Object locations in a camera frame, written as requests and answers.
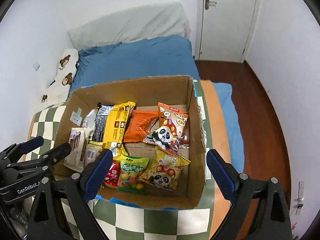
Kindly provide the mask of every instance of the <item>yellow snack bag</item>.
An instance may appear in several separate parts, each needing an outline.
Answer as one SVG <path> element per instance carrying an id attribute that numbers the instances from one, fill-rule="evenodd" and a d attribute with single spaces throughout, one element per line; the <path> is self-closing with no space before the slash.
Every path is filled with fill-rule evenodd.
<path id="1" fill-rule="evenodd" d="M 178 154 L 169 154 L 163 152 L 156 146 L 156 157 L 152 165 L 139 177 L 150 185 L 175 190 L 178 185 L 178 178 L 184 166 L 190 164 L 190 161 Z"/>
<path id="2" fill-rule="evenodd" d="M 113 157 L 120 155 L 128 155 L 122 145 L 124 130 L 129 115 L 132 113 L 136 103 L 126 102 L 114 105 L 110 110 L 103 135 L 103 142 L 106 143 L 105 148 L 112 151 Z"/>

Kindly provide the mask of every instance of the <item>white pillow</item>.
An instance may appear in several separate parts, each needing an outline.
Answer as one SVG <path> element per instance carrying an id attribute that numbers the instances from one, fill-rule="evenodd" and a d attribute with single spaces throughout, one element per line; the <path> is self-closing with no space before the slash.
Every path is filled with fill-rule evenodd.
<path id="1" fill-rule="evenodd" d="M 179 2 L 144 5 L 104 15 L 69 30 L 77 50 L 169 35 L 189 38 L 187 15 Z"/>
<path id="2" fill-rule="evenodd" d="M 57 76 L 42 97 L 43 107 L 65 102 L 76 75 L 79 55 L 76 49 L 66 49 L 59 61 Z"/>

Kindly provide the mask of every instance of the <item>door handle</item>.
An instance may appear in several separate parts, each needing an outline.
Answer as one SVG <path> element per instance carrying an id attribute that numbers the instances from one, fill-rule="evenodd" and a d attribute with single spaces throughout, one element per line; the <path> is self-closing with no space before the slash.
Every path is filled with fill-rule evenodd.
<path id="1" fill-rule="evenodd" d="M 216 6 L 217 2 L 215 1 L 210 1 L 210 0 L 205 0 L 204 8 L 206 10 L 209 10 L 209 6 Z"/>

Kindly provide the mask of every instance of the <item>orange snack bag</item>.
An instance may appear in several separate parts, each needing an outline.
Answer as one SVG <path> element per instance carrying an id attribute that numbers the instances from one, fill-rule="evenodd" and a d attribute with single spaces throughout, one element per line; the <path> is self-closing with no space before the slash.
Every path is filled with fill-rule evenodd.
<path id="1" fill-rule="evenodd" d="M 163 103 L 158 103 L 158 107 L 160 127 L 148 134 L 143 142 L 158 145 L 167 153 L 177 154 L 189 115 Z"/>
<path id="2" fill-rule="evenodd" d="M 158 119 L 158 111 L 133 110 L 123 142 L 142 142 Z"/>

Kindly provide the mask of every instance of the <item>black snack package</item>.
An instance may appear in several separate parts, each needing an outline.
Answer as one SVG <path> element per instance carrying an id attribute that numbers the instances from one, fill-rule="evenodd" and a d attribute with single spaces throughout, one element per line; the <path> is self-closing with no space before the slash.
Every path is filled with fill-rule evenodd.
<path id="1" fill-rule="evenodd" d="M 106 126 L 107 117 L 113 106 L 105 106 L 101 103 L 98 104 L 98 112 L 96 117 L 96 124 L 94 126 L 94 132 L 92 141 L 103 142 L 103 135 Z"/>

